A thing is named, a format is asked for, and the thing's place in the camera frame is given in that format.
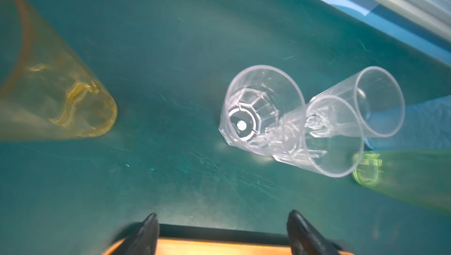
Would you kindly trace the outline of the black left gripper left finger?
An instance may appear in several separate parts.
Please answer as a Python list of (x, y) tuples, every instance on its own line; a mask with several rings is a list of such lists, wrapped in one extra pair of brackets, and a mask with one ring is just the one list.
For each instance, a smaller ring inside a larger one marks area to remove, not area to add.
[(112, 255), (155, 255), (160, 226), (157, 215), (151, 213), (141, 222), (128, 224), (115, 237)]

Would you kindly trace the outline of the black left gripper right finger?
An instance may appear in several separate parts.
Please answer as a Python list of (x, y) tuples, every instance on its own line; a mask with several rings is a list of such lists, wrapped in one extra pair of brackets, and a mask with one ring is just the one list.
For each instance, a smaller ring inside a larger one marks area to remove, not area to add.
[(296, 210), (288, 215), (287, 233), (292, 255), (339, 255), (339, 249)]

